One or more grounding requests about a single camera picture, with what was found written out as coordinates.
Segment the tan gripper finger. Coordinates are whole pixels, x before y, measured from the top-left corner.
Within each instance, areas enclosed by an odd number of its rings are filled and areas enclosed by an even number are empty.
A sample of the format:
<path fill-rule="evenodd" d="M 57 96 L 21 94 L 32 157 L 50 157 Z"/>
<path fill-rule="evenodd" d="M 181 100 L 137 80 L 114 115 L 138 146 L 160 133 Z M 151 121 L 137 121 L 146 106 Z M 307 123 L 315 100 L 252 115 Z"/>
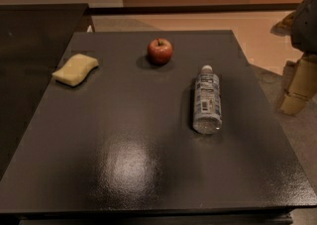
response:
<path fill-rule="evenodd" d="M 290 36 L 292 34 L 292 24 L 294 20 L 294 12 L 289 13 L 281 21 L 274 24 L 270 32 L 277 36 Z"/>
<path fill-rule="evenodd" d="M 277 110 L 298 114 L 317 93 L 317 55 L 305 53 L 297 62 L 288 60 L 283 69 Z"/>

